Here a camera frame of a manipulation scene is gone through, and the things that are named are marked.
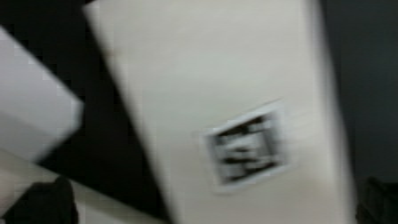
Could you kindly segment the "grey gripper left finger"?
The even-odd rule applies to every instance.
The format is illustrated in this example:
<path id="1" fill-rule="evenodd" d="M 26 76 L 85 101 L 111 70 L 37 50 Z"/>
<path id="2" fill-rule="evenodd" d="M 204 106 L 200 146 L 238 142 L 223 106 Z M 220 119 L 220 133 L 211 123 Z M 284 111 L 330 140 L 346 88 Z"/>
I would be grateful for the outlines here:
<path id="1" fill-rule="evenodd" d="M 72 186 L 63 177 L 30 185 L 0 220 L 3 224 L 79 224 Z"/>

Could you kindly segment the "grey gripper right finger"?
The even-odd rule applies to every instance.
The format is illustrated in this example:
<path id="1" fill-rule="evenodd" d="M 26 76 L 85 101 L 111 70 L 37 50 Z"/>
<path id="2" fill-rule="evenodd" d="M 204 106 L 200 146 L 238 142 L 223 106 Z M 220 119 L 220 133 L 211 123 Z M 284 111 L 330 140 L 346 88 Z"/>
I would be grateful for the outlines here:
<path id="1" fill-rule="evenodd" d="M 366 180 L 355 219 L 357 224 L 398 224 L 398 183 Z"/>

